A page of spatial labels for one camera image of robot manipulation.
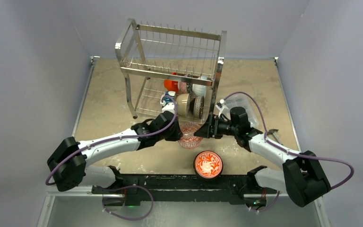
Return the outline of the beige speckled bowl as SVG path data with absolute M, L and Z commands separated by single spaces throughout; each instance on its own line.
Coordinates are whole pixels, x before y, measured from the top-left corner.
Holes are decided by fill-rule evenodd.
M 183 116 L 183 117 L 188 115 L 190 98 L 191 98 L 191 95 L 189 93 L 180 94 L 176 97 L 178 115 Z

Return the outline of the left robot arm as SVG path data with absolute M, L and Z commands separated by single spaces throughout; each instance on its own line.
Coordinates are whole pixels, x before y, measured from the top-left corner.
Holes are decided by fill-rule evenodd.
M 181 137 L 178 117 L 169 111 L 100 139 L 76 141 L 74 137 L 67 137 L 47 160 L 50 174 L 45 183 L 56 186 L 60 192 L 82 184 L 93 184 L 109 193 L 117 193 L 121 190 L 122 180 L 116 177 L 116 169 L 95 168 L 94 163 L 123 152 L 152 147 L 161 140 L 178 141 Z

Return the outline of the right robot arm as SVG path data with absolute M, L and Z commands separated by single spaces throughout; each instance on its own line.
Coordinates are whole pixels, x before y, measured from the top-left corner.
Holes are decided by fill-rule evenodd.
M 251 192 L 271 188 L 287 193 L 294 204 L 304 207 L 331 191 L 319 157 L 311 151 L 300 153 L 267 140 L 266 134 L 251 126 L 243 107 L 232 108 L 229 120 L 210 115 L 194 135 L 214 139 L 233 136 L 240 147 L 281 168 L 280 172 L 266 167 L 253 171 L 246 180 Z

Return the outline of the steel two-tier dish rack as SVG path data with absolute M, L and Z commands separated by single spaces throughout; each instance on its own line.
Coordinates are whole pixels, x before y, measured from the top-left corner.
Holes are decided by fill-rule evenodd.
M 227 32 L 139 23 L 129 18 L 115 43 L 115 54 L 125 78 L 126 102 L 133 118 L 156 117 L 164 80 L 207 86 L 201 118 L 214 112 L 225 62 Z

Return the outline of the white red-rimmed bowl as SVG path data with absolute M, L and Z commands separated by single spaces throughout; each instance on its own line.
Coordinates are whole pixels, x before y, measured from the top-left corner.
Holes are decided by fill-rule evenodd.
M 172 100 L 175 99 L 177 93 L 175 91 L 166 91 L 163 93 L 161 97 L 161 101 L 164 101 L 166 103 L 172 102 Z

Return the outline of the red geometric pattern bowl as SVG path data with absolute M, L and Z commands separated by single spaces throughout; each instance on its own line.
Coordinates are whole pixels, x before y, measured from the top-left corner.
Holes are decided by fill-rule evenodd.
M 185 149 L 197 148 L 203 141 L 202 137 L 195 136 L 194 133 L 199 130 L 201 126 L 194 122 L 185 122 L 180 125 L 182 137 L 178 140 L 180 146 Z

